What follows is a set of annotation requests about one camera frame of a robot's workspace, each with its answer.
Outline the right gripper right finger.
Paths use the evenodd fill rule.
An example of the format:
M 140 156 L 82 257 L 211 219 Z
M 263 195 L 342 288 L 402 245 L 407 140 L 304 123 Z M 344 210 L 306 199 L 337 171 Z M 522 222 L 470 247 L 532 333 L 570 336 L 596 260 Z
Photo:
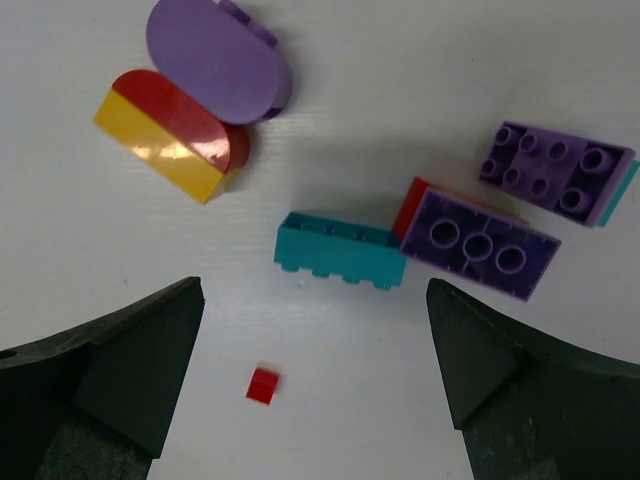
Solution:
M 476 479 L 636 479 L 639 367 L 430 280 L 426 305 L 455 429 Z

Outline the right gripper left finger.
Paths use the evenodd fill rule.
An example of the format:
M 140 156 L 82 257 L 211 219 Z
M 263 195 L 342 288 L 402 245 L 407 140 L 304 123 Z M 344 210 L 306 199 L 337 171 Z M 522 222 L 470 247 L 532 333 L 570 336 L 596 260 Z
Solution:
M 1 352 L 4 479 L 145 479 L 201 324 L 198 277 Z

